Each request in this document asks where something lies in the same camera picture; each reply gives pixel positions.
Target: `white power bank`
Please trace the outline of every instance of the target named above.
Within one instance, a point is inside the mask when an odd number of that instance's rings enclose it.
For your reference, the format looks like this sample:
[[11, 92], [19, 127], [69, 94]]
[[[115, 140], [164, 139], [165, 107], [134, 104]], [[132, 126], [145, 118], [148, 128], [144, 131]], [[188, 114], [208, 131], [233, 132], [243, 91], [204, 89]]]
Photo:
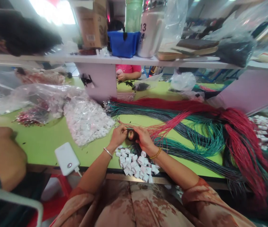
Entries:
[[55, 155], [64, 176], [69, 175], [80, 164], [69, 142], [57, 148]]

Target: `shelf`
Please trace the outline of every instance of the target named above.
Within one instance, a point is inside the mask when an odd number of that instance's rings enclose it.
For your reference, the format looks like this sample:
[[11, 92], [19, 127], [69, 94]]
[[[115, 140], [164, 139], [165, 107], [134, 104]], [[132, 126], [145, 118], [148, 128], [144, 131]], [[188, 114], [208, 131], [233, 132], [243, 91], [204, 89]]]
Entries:
[[[156, 57], [141, 58], [134, 56], [132, 58], [119, 57], [101, 57], [97, 55], [70, 55], [70, 54], [52, 54], [46, 56], [23, 55], [15, 57], [12, 55], [0, 54], [0, 62], [7, 65], [21, 64], [24, 61], [49, 61], [52, 64], [61, 64], [65, 62], [74, 63], [97, 63], [97, 64], [125, 64], [125, 65], [146, 65], [146, 66], [164, 66], [164, 67], [186, 67], [186, 68], [216, 68], [216, 69], [241, 69], [232, 64], [219, 61], [204, 61], [207, 57], [196, 57], [177, 59], [175, 61], [159, 61]], [[247, 69], [268, 69], [268, 63], [250, 61]]]

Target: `orange patterned clothing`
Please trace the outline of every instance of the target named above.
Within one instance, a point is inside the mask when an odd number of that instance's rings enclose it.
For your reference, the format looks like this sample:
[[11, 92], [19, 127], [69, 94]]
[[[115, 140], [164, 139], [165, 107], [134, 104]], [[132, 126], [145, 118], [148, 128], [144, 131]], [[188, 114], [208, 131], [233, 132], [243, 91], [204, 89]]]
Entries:
[[75, 188], [53, 227], [255, 227], [202, 179], [182, 196], [163, 185], [107, 180], [97, 195]]

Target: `table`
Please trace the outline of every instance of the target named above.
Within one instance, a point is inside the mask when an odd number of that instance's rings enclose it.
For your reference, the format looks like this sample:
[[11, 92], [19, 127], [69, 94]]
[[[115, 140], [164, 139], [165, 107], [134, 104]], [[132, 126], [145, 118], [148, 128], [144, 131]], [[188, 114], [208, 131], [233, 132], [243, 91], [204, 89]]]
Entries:
[[[83, 87], [83, 84], [79, 78], [73, 78], [70, 84]], [[168, 91], [169, 85], [170, 83], [159, 81], [156, 88], [136, 92], [135, 99], [145, 96], [151, 98], [155, 97], [163, 98], [167, 100], [180, 100], [181, 96], [179, 94]], [[215, 84], [206, 84], [206, 85], [212, 88], [217, 86]], [[131, 88], [126, 86], [125, 83], [121, 83], [118, 85], [118, 91], [132, 92]], [[49, 172], [57, 173], [58, 171], [57, 169], [59, 168], [53, 168], [59, 166], [57, 163], [56, 156], [54, 154], [54, 150], [66, 142], [70, 142], [72, 148], [74, 149], [80, 161], [81, 171], [84, 171], [93, 163], [93, 161], [103, 151], [103, 147], [109, 144], [113, 131], [112, 129], [110, 133], [106, 135], [104, 138], [97, 139], [88, 144], [87, 146], [80, 148], [75, 144], [75, 142], [71, 137], [71, 134], [66, 124], [65, 117], [62, 117], [61, 119], [58, 120], [54, 120], [42, 127], [38, 126], [25, 127], [23, 125], [19, 125], [17, 122], [12, 122], [15, 120], [15, 116], [17, 115], [18, 112], [19, 111], [15, 111], [13, 113], [0, 116], [0, 126], [11, 127], [17, 133], [15, 140], [20, 145], [20, 147], [26, 152], [28, 157], [29, 170], [31, 169], [32, 171], [41, 171], [42, 169], [47, 168]], [[139, 124], [143, 126], [150, 126], [161, 123], [161, 121], [156, 119], [144, 116], [135, 116], [135, 115], [120, 115], [120, 121], [124, 123], [131, 122], [131, 124]], [[180, 141], [181, 143], [187, 146], [190, 145], [192, 146], [192, 143], [189, 140], [183, 138], [174, 130], [172, 130], [168, 134], [168, 136]], [[177, 157], [174, 158], [183, 163], [184, 165], [186, 165], [187, 167], [189, 167], [190, 169], [192, 169], [199, 176], [206, 177], [207, 179], [223, 178], [222, 176], [214, 173], [213, 171], [198, 164], [195, 164], [191, 161]], [[221, 155], [216, 155], [210, 157], [209, 159], [219, 164], [222, 164]], [[116, 157], [115, 155], [112, 161], [109, 163], [108, 173], [121, 173], [121, 177], [123, 179], [136, 180], [136, 178], [134, 177], [126, 177], [124, 174], [122, 174], [123, 171], [119, 165], [119, 158]]]

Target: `pink shirt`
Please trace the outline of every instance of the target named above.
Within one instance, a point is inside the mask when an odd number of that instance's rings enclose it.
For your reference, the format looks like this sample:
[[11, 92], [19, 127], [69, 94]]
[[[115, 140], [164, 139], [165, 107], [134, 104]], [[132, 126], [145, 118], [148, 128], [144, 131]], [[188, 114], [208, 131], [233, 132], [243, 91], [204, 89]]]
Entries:
[[121, 69], [124, 73], [141, 72], [141, 66], [134, 65], [116, 65], [116, 71]]

